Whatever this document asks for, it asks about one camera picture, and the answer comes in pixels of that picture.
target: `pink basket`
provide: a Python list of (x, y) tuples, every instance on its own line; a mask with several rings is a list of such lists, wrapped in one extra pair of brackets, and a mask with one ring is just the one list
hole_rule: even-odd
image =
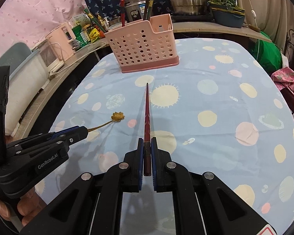
[(138, 20), (105, 33), (122, 73), (179, 64), (169, 14)]

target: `green bag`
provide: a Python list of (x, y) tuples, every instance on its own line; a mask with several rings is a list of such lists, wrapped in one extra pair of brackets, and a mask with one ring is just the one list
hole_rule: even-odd
[[(267, 38), (270, 38), (264, 32), (261, 32), (261, 34)], [(273, 42), (269, 43), (262, 40), (257, 40), (254, 48), (250, 51), (250, 53), (268, 74), (272, 74), (275, 71), (282, 69), (281, 50)]]

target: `chopstick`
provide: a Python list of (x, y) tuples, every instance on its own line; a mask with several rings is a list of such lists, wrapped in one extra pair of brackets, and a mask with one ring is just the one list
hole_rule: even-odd
[(149, 1), (150, 1), (150, 0), (146, 0), (146, 2), (145, 2), (145, 9), (144, 9), (143, 20), (146, 20), (146, 17), (147, 17), (147, 11), (148, 11)]
[(120, 5), (121, 5), (121, 22), (123, 27), (125, 26), (125, 12), (124, 12), (125, 0), (121, 0)]
[(146, 17), (146, 20), (148, 20), (148, 21), (150, 20), (153, 4), (154, 4), (154, 0), (150, 0), (149, 4), (148, 4), (148, 11), (147, 11), (147, 17)]

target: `polka dot tablecloth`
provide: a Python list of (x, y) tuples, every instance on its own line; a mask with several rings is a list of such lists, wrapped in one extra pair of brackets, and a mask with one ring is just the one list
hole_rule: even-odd
[[(125, 120), (89, 133), (70, 159), (37, 185), (50, 202), (82, 172), (121, 162), (143, 137), (145, 86), (158, 147), (191, 172), (215, 173), (283, 234), (294, 220), (294, 120), (266, 72), (237, 43), (176, 40), (180, 64), (122, 74), (113, 54), (102, 59), (59, 113), (51, 131), (88, 128), (122, 111)], [(121, 234), (175, 234), (170, 193), (123, 197)]]

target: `pink cloth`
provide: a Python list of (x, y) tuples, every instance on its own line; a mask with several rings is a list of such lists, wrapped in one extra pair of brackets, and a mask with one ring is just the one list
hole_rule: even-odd
[(289, 67), (280, 69), (271, 75), (271, 79), (281, 91), (287, 88), (294, 95), (294, 71)]
[(0, 8), (0, 57), (17, 42), (33, 48), (52, 29), (81, 12), (81, 0), (6, 0)]

